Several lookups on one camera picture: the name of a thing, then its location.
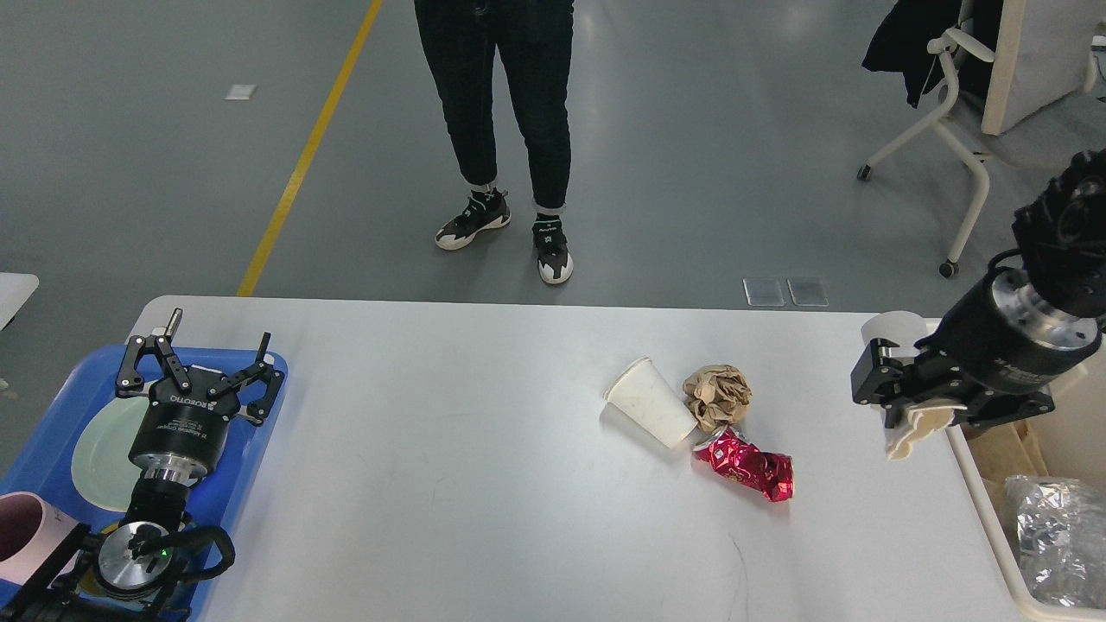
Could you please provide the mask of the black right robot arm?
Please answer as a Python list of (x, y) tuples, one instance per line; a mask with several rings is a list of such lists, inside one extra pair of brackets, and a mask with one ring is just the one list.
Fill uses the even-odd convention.
[(1103, 343), (1103, 152), (1079, 152), (1039, 198), (1014, 214), (1016, 246), (910, 344), (872, 338), (852, 371), (852, 398), (884, 413), (885, 428), (931, 400), (951, 402), (953, 424), (995, 428), (1052, 412), (1046, 386)]

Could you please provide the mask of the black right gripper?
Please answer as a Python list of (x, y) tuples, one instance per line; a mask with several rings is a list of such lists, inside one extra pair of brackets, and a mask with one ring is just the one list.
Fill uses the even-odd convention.
[(1091, 318), (1047, 302), (1016, 268), (995, 268), (945, 314), (916, 346), (870, 339), (851, 373), (855, 404), (889, 410), (920, 404), (905, 386), (915, 359), (945, 357), (959, 371), (966, 413), (959, 424), (997, 428), (1056, 410), (1048, 385), (1098, 352), (1103, 334)]

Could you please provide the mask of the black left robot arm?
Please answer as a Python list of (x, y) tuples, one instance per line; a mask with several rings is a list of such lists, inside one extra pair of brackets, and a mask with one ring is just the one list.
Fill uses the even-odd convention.
[(83, 359), (3, 478), (4, 621), (186, 621), (233, 566), (289, 367), (181, 317)]

